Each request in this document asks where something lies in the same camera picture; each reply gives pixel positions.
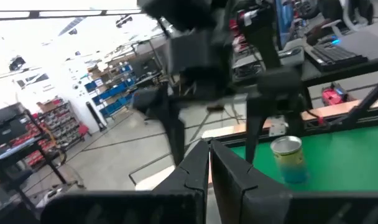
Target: metal shelving unit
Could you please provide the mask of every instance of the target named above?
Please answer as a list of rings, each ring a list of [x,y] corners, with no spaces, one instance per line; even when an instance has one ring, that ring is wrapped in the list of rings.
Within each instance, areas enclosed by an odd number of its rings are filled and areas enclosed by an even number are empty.
[[[78,132],[80,121],[77,119],[69,102],[44,113],[39,117],[39,121],[45,123],[57,144],[67,143],[70,145],[78,138],[81,138]]]
[[[130,86],[132,86],[132,84],[130,85],[130,79],[132,79],[132,77],[130,77],[131,73],[132,73],[132,69],[130,69],[129,71],[125,71],[125,72],[120,72],[120,70],[123,68],[125,70],[124,67],[126,66],[129,66],[127,63],[124,63],[124,64],[119,64],[118,66],[115,66],[114,68],[110,68],[108,69],[107,71],[103,72],[101,75],[99,75],[99,77],[95,80],[93,80],[92,82],[95,82],[98,80],[98,79],[101,79],[102,81],[102,84],[100,85],[96,85],[96,87],[89,91],[88,93],[89,94],[92,94],[92,93],[96,93],[96,96],[98,97],[99,101],[98,100],[94,100],[94,97],[92,97],[94,103],[96,106],[102,106],[101,109],[99,110],[105,110],[106,111],[106,116],[104,113],[101,112],[101,114],[103,115],[103,118],[107,121],[106,118],[111,118],[114,120],[114,115],[120,111],[122,108],[124,108],[124,106],[126,107],[126,105],[121,105],[121,106],[118,106],[118,100],[120,98],[123,98],[126,96],[126,93],[130,91]],[[106,81],[104,81],[104,76],[107,76],[108,79]],[[120,86],[117,86],[117,87],[113,87],[115,85],[123,85],[122,83],[125,83],[125,86],[124,86],[124,89],[122,91],[119,91],[119,88],[121,88]],[[102,99],[101,97],[101,94],[99,92],[100,89],[104,88],[103,92],[102,93],[105,93],[107,91],[111,91],[113,89],[115,89],[115,91],[117,91],[116,94],[113,93],[113,95],[105,98],[105,99]],[[110,105],[117,105],[118,108],[115,109],[115,110],[110,110],[109,106]]]

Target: blue and yellow can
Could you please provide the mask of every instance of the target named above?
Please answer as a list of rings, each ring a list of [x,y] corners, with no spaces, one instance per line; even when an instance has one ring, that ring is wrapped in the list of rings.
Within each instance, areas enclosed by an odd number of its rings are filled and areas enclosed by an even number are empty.
[[[295,136],[275,139],[270,148],[286,183],[298,184],[307,180],[308,170],[302,152],[302,141]]]

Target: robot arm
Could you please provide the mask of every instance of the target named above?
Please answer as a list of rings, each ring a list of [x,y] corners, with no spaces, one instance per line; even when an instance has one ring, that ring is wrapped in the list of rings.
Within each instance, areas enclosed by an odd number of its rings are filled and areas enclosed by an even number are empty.
[[[300,76],[282,68],[273,43],[274,10],[271,3],[261,1],[139,0],[138,5],[148,15],[166,18],[176,29],[190,31],[167,39],[168,71],[180,74],[180,85],[193,88],[190,95],[167,94],[167,87],[139,90],[134,108],[151,110],[167,133],[175,165],[183,159],[185,132],[179,120],[180,108],[193,104],[207,105],[237,93],[247,93],[246,160],[252,162],[257,138],[267,117],[297,114]],[[230,18],[236,18],[240,31],[249,44],[255,46],[267,69],[264,74],[241,83],[232,82],[232,41]]]

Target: concrete floor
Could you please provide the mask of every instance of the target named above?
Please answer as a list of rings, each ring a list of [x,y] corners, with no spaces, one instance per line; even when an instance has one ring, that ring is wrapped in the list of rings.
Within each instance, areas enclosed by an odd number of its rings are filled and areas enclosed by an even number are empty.
[[[376,1],[376,6],[376,15],[378,15],[378,1]],[[378,83],[378,72],[340,80],[338,83],[347,90],[355,89],[351,91],[351,94],[357,99],[363,99],[373,87],[362,87]],[[309,88],[314,108],[323,106],[320,93],[321,89],[328,85],[327,83]],[[233,114],[229,106],[226,108],[230,114]],[[236,105],[236,110],[245,116],[245,104]],[[187,127],[185,130],[187,143],[205,116],[205,108],[189,108],[181,112],[180,117]],[[234,119],[228,118],[227,114],[211,115],[208,124],[200,130],[198,137],[207,129],[236,124]],[[107,131],[96,133],[85,142],[70,149],[68,166],[63,166],[60,170],[72,180],[76,178],[76,174],[69,166],[74,168],[89,190],[134,190],[134,184],[129,180],[128,173],[167,152],[168,144],[161,125],[156,121],[149,121],[145,125],[140,114],[127,111],[119,115]],[[140,181],[170,165],[172,165],[172,159],[166,157],[136,173],[134,178]],[[56,176],[48,167],[44,167],[29,179],[25,191],[33,194],[56,183],[58,183]],[[209,223],[219,223],[220,220],[215,219],[215,216],[218,216],[218,210],[213,194],[210,194],[208,203]]]

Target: blue bin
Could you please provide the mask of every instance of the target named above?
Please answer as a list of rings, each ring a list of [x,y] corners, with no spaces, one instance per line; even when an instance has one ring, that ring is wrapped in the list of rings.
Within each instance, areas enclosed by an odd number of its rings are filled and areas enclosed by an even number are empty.
[[[125,97],[122,97],[122,98],[118,99],[118,102],[121,104],[121,106],[124,106],[127,103],[127,100],[126,100]]]
[[[113,104],[114,104],[114,109],[115,109],[115,110],[118,110],[118,109],[120,109],[120,108],[123,106],[123,104],[122,104],[122,102],[120,101],[120,99],[116,100],[116,102],[113,103]]]
[[[105,92],[99,94],[99,97],[101,99],[107,99],[110,96],[109,90],[106,90]]]
[[[92,92],[96,89],[96,84],[95,82],[90,82],[84,85],[84,87],[87,89],[87,92]]]
[[[110,104],[110,105],[106,106],[105,110],[106,110],[106,112],[107,112],[108,115],[111,114],[111,113],[113,113],[114,112],[114,105]]]
[[[132,67],[130,65],[124,66],[124,69],[125,69],[126,72],[132,71]]]
[[[127,82],[128,86],[132,86],[133,84],[135,84],[135,80],[133,78],[128,78],[126,80],[126,82]]]
[[[107,118],[109,116],[109,113],[106,111],[106,108],[102,108],[99,110],[99,112],[101,112],[101,114]]]
[[[114,87],[114,88],[112,88],[112,89],[109,90],[109,95],[110,96],[116,96],[118,93],[119,93],[119,88],[118,87]]]
[[[122,82],[122,83],[120,83],[120,84],[119,84],[119,88],[121,89],[121,91],[126,90],[126,88],[127,88],[127,84],[126,84],[126,82]]]
[[[99,96],[93,97],[92,100],[94,101],[95,105],[101,104],[101,102],[99,101],[100,100]]]

